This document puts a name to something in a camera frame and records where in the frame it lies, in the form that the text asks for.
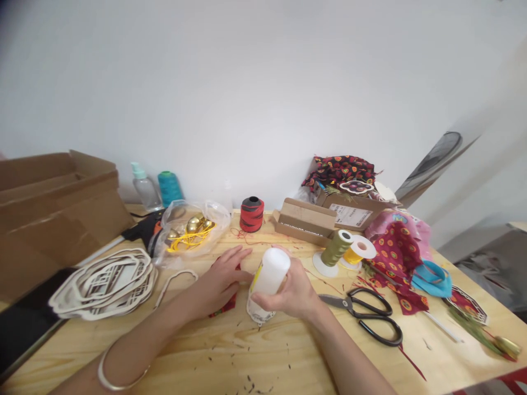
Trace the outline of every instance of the scissors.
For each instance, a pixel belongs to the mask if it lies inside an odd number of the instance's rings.
[[[385,311],[378,309],[377,307],[373,307],[370,304],[366,303],[365,301],[362,301],[354,295],[357,295],[359,292],[366,292],[367,294],[373,295],[378,300],[382,302],[384,307],[386,308]],[[326,304],[338,307],[341,309],[347,310],[351,315],[353,315],[355,318],[358,318],[359,325],[363,327],[370,335],[372,335],[376,340],[380,341],[382,344],[390,346],[390,347],[397,347],[399,344],[402,343],[402,330],[397,325],[395,321],[393,321],[388,316],[393,313],[393,310],[391,309],[390,304],[384,299],[381,295],[376,293],[373,290],[367,289],[367,288],[355,288],[354,290],[351,290],[347,293],[347,298],[342,299],[337,296],[333,295],[318,295],[318,297]],[[366,307],[368,310],[374,312],[375,314],[363,314],[363,313],[357,313],[355,310],[353,310],[353,303],[360,304],[363,307]],[[396,334],[395,340],[389,340],[385,339],[379,335],[377,335],[368,325],[366,325],[363,321],[363,319],[379,319],[382,321],[388,322],[391,326],[393,326]]]

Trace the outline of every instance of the teal thread spool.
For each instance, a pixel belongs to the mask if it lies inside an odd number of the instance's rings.
[[[318,272],[326,277],[335,277],[339,273],[337,262],[353,243],[353,235],[347,230],[339,230],[323,252],[313,255],[313,264]]]
[[[174,173],[163,171],[158,175],[159,189],[163,199],[163,206],[168,207],[174,200],[183,199],[180,183]]]

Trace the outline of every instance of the black scissor handle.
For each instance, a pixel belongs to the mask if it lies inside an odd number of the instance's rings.
[[[373,295],[378,300],[381,301],[381,303],[384,305],[386,310],[378,309],[377,307],[371,306],[370,304],[366,303],[365,301],[361,301],[360,299],[354,297],[359,292],[366,292],[367,294]],[[385,298],[383,298],[381,295],[379,295],[377,292],[368,289],[368,288],[355,288],[354,290],[351,290],[347,293],[347,295],[350,297],[351,302],[360,304],[361,306],[366,307],[368,310],[371,310],[374,313],[377,313],[378,315],[382,315],[384,317],[388,317],[391,315],[394,311],[391,309],[391,305],[386,301]],[[355,311],[350,311],[350,313],[356,317],[356,318],[372,318],[372,314],[363,314],[363,313],[357,313]]]
[[[358,321],[359,325],[361,327],[363,327],[376,340],[378,340],[382,344],[390,346],[390,347],[397,347],[399,344],[402,343],[402,330],[397,325],[397,323],[395,321],[393,321],[391,318],[388,318],[388,317],[383,316],[383,315],[374,315],[374,314],[370,314],[367,318],[368,319],[380,319],[380,320],[383,320],[383,321],[387,321],[389,324],[391,324],[391,326],[394,327],[395,334],[396,334],[396,339],[395,340],[388,340],[388,339],[385,339],[385,338],[380,337],[379,335],[377,335],[368,325],[366,325],[364,323],[363,320],[359,320]]]

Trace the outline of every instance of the white glue bottle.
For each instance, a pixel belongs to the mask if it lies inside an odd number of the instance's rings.
[[[254,275],[247,299],[247,313],[259,326],[273,318],[275,312],[262,309],[251,299],[251,295],[253,292],[266,295],[276,294],[289,266],[291,266],[291,259],[281,249],[272,247],[263,253],[262,262]]]

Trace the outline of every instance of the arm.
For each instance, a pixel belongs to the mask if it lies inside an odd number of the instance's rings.
[[[118,339],[104,362],[104,375],[114,386],[136,381],[157,354],[187,323],[218,311],[238,291],[241,281],[253,276],[235,270],[252,249],[242,246],[225,251],[203,276],[168,303],[162,304],[129,333]],[[55,388],[51,394],[105,394],[97,376],[101,355]]]
[[[322,302],[298,258],[291,267],[283,288],[276,295],[254,293],[252,299],[267,311],[283,311],[306,321],[326,358],[339,393],[395,395],[395,391],[342,328],[329,307]]]

